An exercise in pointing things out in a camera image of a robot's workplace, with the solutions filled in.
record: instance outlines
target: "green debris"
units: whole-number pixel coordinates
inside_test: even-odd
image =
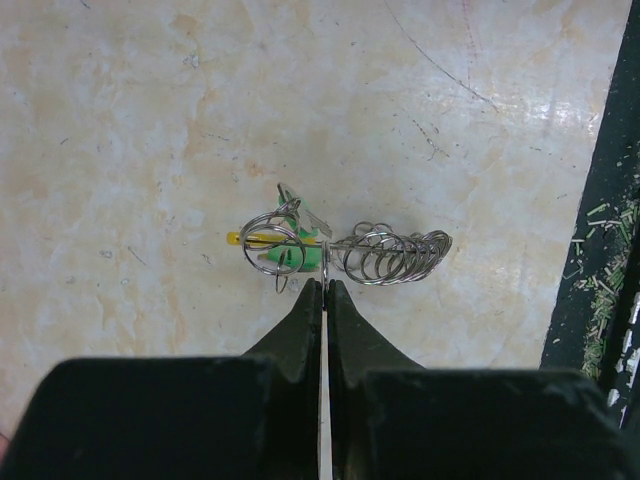
[[[578,268],[575,272],[570,273],[569,275],[562,275],[562,278],[564,278],[565,280],[569,280],[570,278],[575,277],[576,275],[578,275],[579,273],[582,273],[582,267]]]
[[[607,208],[607,204],[603,203],[601,205],[598,205],[596,208],[594,208],[593,210],[589,210],[587,212],[587,217],[590,217],[591,215],[594,215],[596,213],[600,213],[600,212],[604,212],[604,209]]]
[[[588,212],[587,217],[604,211],[607,206],[606,203],[599,205]],[[596,228],[602,226],[605,230],[611,228],[619,230],[619,235],[616,235],[613,245],[609,246],[616,252],[616,255],[603,269],[602,273],[598,273],[597,276],[578,277],[578,280],[574,283],[574,286],[578,289],[594,290],[594,297],[591,303],[592,315],[587,327],[582,364],[582,371],[593,379],[598,379],[600,376],[600,364],[606,349],[607,328],[615,315],[620,290],[624,284],[631,239],[638,223],[639,213],[640,205],[638,202],[629,202],[626,209],[620,214],[616,214],[617,218],[587,221],[586,223],[591,229],[585,235],[585,242],[573,242],[574,249],[575,245],[579,245],[580,251],[583,251],[584,245],[595,234]]]

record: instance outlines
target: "yellow plastic tip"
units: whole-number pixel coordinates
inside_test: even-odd
[[[249,235],[247,237],[247,241],[249,245],[252,247],[257,247],[260,245],[270,244],[270,243],[281,243],[284,240],[287,240],[289,237],[285,235],[269,235],[266,233],[254,233],[253,235]],[[307,245],[314,245],[316,241],[311,238],[302,238],[302,243],[306,243]],[[241,245],[240,243],[240,232],[229,232],[227,233],[227,243],[229,245]]]

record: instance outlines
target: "green plastic piece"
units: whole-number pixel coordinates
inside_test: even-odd
[[[300,247],[297,246],[289,247],[283,245],[280,247],[274,247],[267,253],[267,259],[271,262],[278,263],[283,251],[287,252],[284,257],[284,265],[289,268],[298,268],[302,262],[302,251],[300,250]],[[318,268],[322,261],[322,249],[307,247],[305,248],[305,251],[306,257],[301,271],[313,272]]]
[[[284,199],[278,195],[278,205],[282,206],[282,204],[284,203]],[[304,210],[311,210],[309,208],[309,204],[305,201],[304,198],[300,197],[300,207],[301,209]],[[295,229],[297,228],[297,223],[294,222],[293,220],[287,220],[287,223],[289,224],[289,226],[295,231]],[[311,230],[311,232],[307,232],[304,228],[302,228],[302,226],[300,227],[300,238],[308,238],[308,237],[317,237],[318,233],[320,233],[318,231],[317,228],[313,228]]]

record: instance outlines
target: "marble floor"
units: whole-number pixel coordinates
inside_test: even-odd
[[[225,235],[278,181],[336,237],[453,236],[423,282],[347,283],[409,356],[535,367],[629,5],[1,2],[0,431],[65,358],[266,333],[296,293]]]

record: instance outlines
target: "metal spring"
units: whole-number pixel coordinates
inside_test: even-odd
[[[273,212],[265,213],[249,221],[240,231],[242,250],[251,265],[267,275],[276,277],[276,292],[282,293],[289,276],[299,272],[307,258],[307,248],[322,248],[321,281],[323,291],[328,281],[328,265],[346,273],[362,285],[396,285],[417,282],[427,277],[442,261],[451,248],[452,238],[441,230],[409,236],[394,233],[386,223],[359,222],[351,235],[337,242],[309,244],[300,238],[299,227],[292,229],[287,221],[299,225],[300,199],[293,198]],[[279,242],[259,242],[247,239],[250,235],[270,230],[284,235]],[[300,249],[302,260],[296,267],[285,265],[283,250],[275,267],[261,265],[249,255],[250,251],[268,251],[288,246]]]

